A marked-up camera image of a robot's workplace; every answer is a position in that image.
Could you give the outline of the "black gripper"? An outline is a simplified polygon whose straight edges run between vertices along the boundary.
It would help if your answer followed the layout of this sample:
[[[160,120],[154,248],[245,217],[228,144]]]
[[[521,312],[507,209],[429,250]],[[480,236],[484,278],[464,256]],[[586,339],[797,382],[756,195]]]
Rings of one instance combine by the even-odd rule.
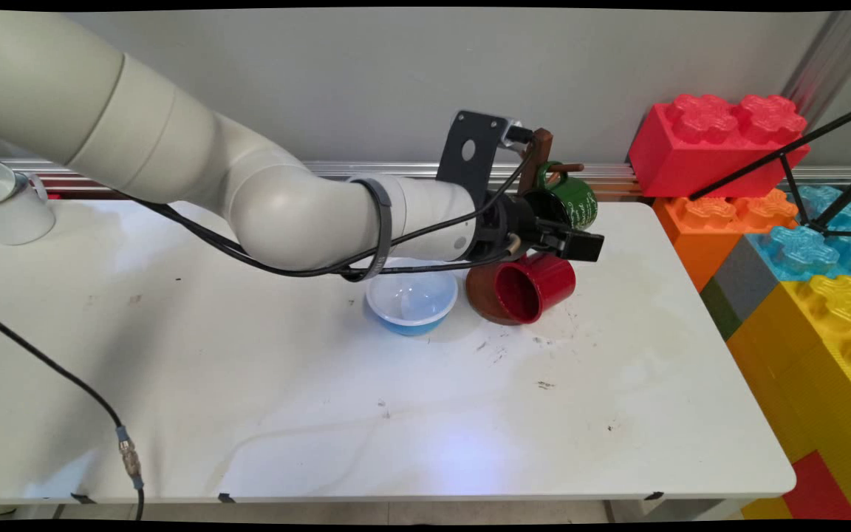
[[[475,222],[475,262],[516,262],[530,250],[568,262],[597,262],[604,248],[604,235],[574,228],[561,209],[535,208],[534,214],[525,199],[507,194],[495,199]]]

